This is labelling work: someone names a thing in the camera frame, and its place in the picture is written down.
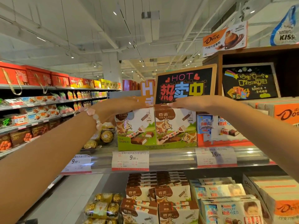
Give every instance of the rainbow drawing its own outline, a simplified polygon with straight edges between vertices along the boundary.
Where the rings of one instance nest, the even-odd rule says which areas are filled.
[[[232,72],[232,71],[230,71],[230,70],[226,70],[225,73],[224,73],[224,75],[226,75],[226,76],[230,76],[230,77],[234,77],[235,74],[236,74],[236,73],[234,73],[234,72]]]

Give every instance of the person's right hand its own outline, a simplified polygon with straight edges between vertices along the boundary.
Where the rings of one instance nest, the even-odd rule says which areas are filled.
[[[207,112],[212,115],[218,115],[218,110],[229,98],[218,95],[203,95],[177,98],[176,102],[168,104],[169,107],[185,108],[195,112]]]

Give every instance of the bracelet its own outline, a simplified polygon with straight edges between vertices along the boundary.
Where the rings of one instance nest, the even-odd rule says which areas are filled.
[[[95,109],[93,109],[93,108],[87,108],[87,107],[81,107],[78,111],[76,111],[76,112],[74,113],[74,116],[77,115],[78,113],[80,113],[80,112],[84,112],[84,111],[86,111],[86,113],[87,113],[88,116],[92,116],[92,118],[93,118],[93,119],[95,120],[95,122],[97,123],[97,125],[96,125],[96,129],[97,129],[98,131],[101,131],[101,129],[102,129],[102,125],[103,125],[103,124],[101,124],[101,121],[99,120],[99,116],[98,116],[98,114],[95,113]]]

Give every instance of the ceiling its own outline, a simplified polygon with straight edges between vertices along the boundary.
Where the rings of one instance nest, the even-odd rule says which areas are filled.
[[[273,28],[297,3],[299,0],[0,0],[0,54],[2,61],[96,79],[103,77],[102,54],[117,52],[124,79],[135,73],[151,78],[167,70],[200,66],[202,38],[239,21],[241,11],[249,22],[249,47],[269,45]],[[158,26],[152,24],[159,38],[150,42],[141,17],[149,11],[159,11]],[[227,20],[215,28],[224,15]]]

